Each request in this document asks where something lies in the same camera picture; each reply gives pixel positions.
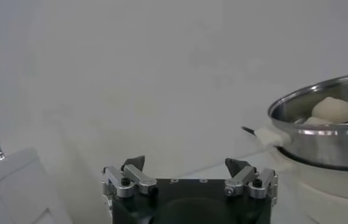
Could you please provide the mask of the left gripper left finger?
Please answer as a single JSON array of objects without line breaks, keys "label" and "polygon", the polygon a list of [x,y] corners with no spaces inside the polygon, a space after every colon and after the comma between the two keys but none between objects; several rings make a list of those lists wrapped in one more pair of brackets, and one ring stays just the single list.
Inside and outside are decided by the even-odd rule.
[{"label": "left gripper left finger", "polygon": [[136,192],[151,195],[157,188],[158,181],[144,174],[145,156],[128,158],[120,169],[106,166],[102,169],[103,195],[119,198],[133,197]]}]

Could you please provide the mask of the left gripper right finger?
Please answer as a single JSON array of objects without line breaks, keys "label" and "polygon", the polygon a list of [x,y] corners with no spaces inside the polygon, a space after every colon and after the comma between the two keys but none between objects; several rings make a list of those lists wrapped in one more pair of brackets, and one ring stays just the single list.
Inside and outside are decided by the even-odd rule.
[{"label": "left gripper right finger", "polygon": [[240,196],[247,190],[251,198],[277,199],[279,176],[273,169],[265,168],[259,172],[248,162],[232,158],[226,158],[224,162],[231,175],[231,178],[224,181],[226,196]]}]

